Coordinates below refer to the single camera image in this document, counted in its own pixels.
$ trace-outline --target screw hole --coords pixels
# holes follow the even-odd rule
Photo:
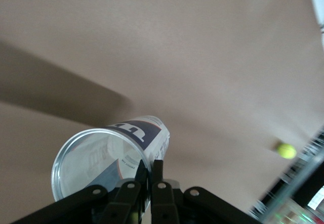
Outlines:
[[[98,195],[98,194],[100,194],[101,193],[101,190],[99,190],[99,189],[96,189],[96,190],[94,190],[93,192],[92,192],[94,195]]]
[[[135,184],[133,184],[133,183],[130,183],[130,184],[127,185],[127,188],[129,188],[129,189],[132,189],[134,187],[135,187]]]
[[[159,183],[159,184],[157,185],[157,187],[158,187],[159,189],[165,189],[165,188],[167,187],[167,185],[166,185],[165,183],[161,182],[161,183]]]
[[[199,191],[198,190],[195,190],[195,189],[192,189],[192,190],[190,190],[190,194],[192,196],[198,196],[199,195]]]

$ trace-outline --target tennis ball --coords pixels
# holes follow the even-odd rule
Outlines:
[[[281,143],[277,147],[277,153],[285,159],[293,159],[296,156],[297,151],[294,146],[287,143]]]

